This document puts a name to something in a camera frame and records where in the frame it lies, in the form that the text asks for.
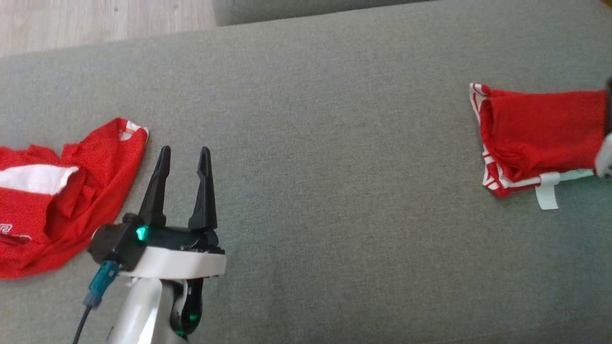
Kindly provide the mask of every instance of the gray sofa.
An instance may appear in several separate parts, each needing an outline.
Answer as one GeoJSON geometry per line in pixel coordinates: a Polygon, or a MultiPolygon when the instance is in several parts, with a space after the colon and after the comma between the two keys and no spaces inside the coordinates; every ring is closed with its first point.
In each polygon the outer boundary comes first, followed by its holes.
{"type": "MultiPolygon", "coordinates": [[[[609,343],[612,185],[497,199],[468,83],[593,89],[612,75],[596,0],[420,2],[0,59],[1,144],[151,130],[124,210],[173,148],[169,224],[212,149],[226,275],[193,343],[609,343]]],[[[0,281],[3,343],[67,343],[97,266],[0,281]]],[[[102,343],[115,282],[82,343],[102,343]]]]}
{"type": "Polygon", "coordinates": [[[304,17],[426,0],[213,0],[217,25],[304,17]]]}

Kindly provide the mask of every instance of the red cloth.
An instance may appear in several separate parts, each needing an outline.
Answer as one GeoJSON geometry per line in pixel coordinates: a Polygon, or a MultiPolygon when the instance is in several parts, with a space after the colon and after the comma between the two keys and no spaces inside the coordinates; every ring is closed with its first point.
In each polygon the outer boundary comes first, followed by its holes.
{"type": "Polygon", "coordinates": [[[60,268],[115,221],[148,133],[117,118],[83,141],[51,149],[0,147],[0,278],[60,268]]]}
{"type": "Polygon", "coordinates": [[[607,121],[606,91],[525,94],[486,85],[482,91],[482,141],[510,181],[595,168],[607,121]]]}

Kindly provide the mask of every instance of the red and white patterned fabric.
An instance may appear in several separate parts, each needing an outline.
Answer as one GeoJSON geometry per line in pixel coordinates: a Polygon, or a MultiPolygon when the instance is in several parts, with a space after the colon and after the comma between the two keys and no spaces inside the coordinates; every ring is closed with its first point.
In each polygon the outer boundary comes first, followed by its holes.
{"type": "Polygon", "coordinates": [[[495,195],[594,174],[607,121],[605,91],[524,94],[469,87],[483,141],[482,184],[495,195]]]}
{"type": "Polygon", "coordinates": [[[83,141],[51,149],[0,147],[0,278],[60,268],[115,221],[148,131],[117,118],[83,141]]]}

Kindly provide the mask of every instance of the green led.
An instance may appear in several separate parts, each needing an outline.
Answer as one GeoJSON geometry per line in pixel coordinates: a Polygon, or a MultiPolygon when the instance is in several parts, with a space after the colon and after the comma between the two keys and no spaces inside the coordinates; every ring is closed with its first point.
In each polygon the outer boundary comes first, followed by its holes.
{"type": "Polygon", "coordinates": [[[149,231],[148,226],[138,227],[138,229],[136,230],[136,235],[138,236],[138,239],[141,241],[144,241],[148,236],[148,233],[147,233],[148,231],[149,231]]]}

